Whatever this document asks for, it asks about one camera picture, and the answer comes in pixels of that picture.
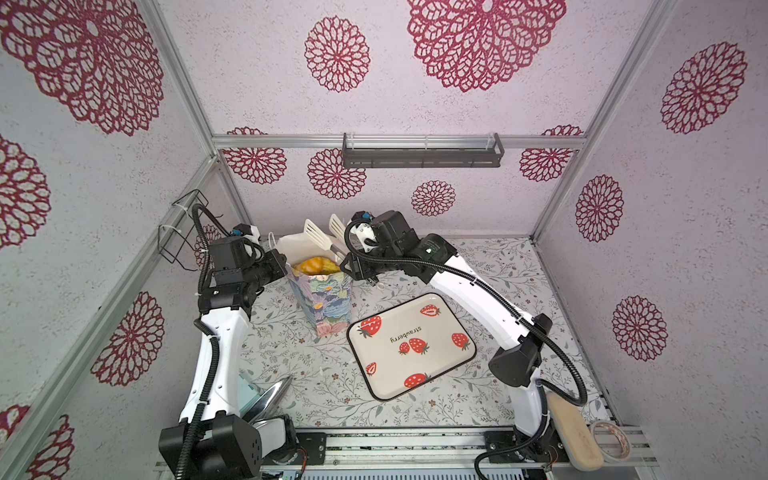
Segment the table surface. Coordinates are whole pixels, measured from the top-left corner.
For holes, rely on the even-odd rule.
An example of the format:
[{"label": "table surface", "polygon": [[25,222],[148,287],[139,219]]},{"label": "table surface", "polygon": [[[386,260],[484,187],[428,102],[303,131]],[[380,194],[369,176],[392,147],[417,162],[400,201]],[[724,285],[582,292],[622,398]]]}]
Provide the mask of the table surface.
[{"label": "table surface", "polygon": [[[467,262],[496,290],[533,313],[546,313],[550,337],[576,364],[589,394],[585,420],[608,419],[602,398],[562,315],[551,285],[526,239],[452,239]],[[353,321],[435,291],[401,272],[379,276],[383,289],[355,282]],[[296,427],[307,426],[489,426],[510,425],[515,414],[505,386],[488,371],[498,349],[477,320],[443,295],[477,346],[477,356],[457,369],[388,402],[375,400],[357,366],[345,333],[318,339],[287,280],[270,285],[253,306],[251,331],[243,343],[240,370],[260,388],[292,375],[280,407]],[[542,377],[575,392],[562,361],[548,348]]]}]

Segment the strawberry tray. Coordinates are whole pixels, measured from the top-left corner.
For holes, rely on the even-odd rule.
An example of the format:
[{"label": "strawberry tray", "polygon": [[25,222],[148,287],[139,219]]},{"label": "strawberry tray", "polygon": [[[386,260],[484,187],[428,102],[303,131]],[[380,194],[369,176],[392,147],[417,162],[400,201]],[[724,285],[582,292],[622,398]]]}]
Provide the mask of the strawberry tray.
[{"label": "strawberry tray", "polygon": [[352,324],[346,333],[371,396],[387,402],[475,358],[444,299],[427,293]]}]

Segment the metal rail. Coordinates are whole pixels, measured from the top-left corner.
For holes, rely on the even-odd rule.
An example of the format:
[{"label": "metal rail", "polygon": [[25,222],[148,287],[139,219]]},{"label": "metal rail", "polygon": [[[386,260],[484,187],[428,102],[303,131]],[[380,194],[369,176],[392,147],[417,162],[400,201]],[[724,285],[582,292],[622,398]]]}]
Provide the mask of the metal rail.
[{"label": "metal rail", "polygon": [[[344,134],[222,135],[213,136],[216,148],[341,148]],[[505,149],[578,149],[584,136],[500,135]],[[487,148],[492,135],[357,135],[347,134],[349,148]]]},{"label": "metal rail", "polygon": [[[473,468],[475,457],[485,452],[486,431],[507,430],[511,427],[484,428],[357,428],[357,429],[297,429],[303,432],[325,432],[326,456],[323,465],[313,465],[313,471],[330,472],[366,469],[398,470],[420,473],[423,469]],[[632,444],[632,458],[621,467],[656,467],[658,462],[647,439],[639,427],[622,427]],[[597,435],[598,445],[609,453],[618,454],[618,440],[610,434]],[[483,470],[503,472],[510,468],[543,468],[543,462],[490,463],[484,460]],[[553,468],[571,467],[570,462],[557,462]],[[301,465],[265,466],[265,472],[293,472]],[[164,462],[158,462],[155,471],[169,472]]]}]

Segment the tape roll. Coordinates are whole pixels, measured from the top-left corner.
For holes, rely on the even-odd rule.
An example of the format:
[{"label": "tape roll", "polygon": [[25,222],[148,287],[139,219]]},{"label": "tape roll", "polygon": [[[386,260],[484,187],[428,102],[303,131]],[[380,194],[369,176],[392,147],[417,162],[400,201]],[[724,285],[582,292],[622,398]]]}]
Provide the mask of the tape roll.
[{"label": "tape roll", "polygon": [[[603,447],[600,445],[600,442],[595,436],[596,429],[608,430],[608,433],[616,437],[616,440],[619,441],[619,447],[621,448],[621,453],[619,456],[614,457],[610,453],[603,450]],[[602,452],[603,458],[605,458],[606,462],[614,462],[614,463],[626,462],[632,456],[632,444],[629,442],[629,438],[627,437],[627,435],[624,434],[624,431],[622,431],[618,425],[601,420],[599,422],[595,422],[592,425],[590,425],[589,432],[592,434],[592,438],[598,444],[598,448]]]}]

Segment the slotted spatula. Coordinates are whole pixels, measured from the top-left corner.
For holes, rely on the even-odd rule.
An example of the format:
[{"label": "slotted spatula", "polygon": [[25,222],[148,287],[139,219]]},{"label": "slotted spatula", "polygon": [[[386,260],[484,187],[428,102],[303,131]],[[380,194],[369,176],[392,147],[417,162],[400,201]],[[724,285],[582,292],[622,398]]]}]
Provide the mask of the slotted spatula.
[{"label": "slotted spatula", "polygon": [[341,221],[336,214],[331,215],[331,219],[328,221],[328,229],[331,230],[333,236],[339,239],[341,242],[341,251],[345,254],[349,253],[349,249],[346,247],[346,241],[344,240],[344,232],[346,231],[346,225]]},{"label": "slotted spatula", "polygon": [[315,225],[309,218],[304,220],[304,233],[312,242],[323,250],[328,250],[336,255],[336,262],[341,263],[344,260],[344,253],[333,244],[331,238],[323,232],[320,227]]}]

